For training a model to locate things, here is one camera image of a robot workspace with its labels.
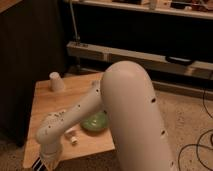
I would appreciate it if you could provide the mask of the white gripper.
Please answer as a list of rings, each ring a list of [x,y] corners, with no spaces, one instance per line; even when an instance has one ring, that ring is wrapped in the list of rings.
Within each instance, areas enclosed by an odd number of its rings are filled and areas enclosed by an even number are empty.
[[[44,144],[40,146],[40,158],[48,171],[57,168],[60,156],[62,154],[62,145],[60,143]]]

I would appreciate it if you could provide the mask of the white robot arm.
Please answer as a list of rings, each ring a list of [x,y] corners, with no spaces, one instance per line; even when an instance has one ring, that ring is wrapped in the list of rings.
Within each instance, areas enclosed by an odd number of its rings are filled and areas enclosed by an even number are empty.
[[[60,161],[62,134],[102,110],[108,116],[122,171],[177,171],[151,79],[131,61],[112,64],[77,104],[43,120],[36,141],[48,170]]]

